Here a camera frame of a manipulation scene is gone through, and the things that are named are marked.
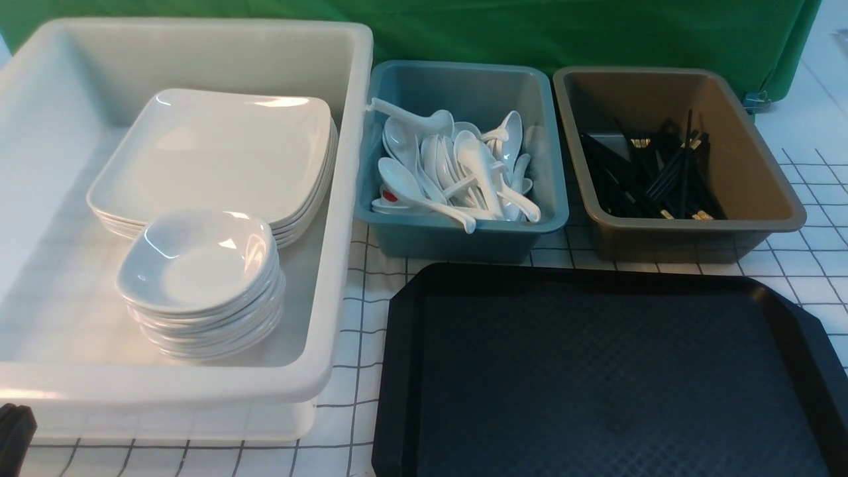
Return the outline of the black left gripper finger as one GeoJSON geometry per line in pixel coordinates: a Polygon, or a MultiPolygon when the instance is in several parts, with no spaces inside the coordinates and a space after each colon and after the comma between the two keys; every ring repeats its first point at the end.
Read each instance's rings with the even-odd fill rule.
{"type": "Polygon", "coordinates": [[[18,476],[37,430],[29,405],[1,407],[1,476],[18,476]]]}

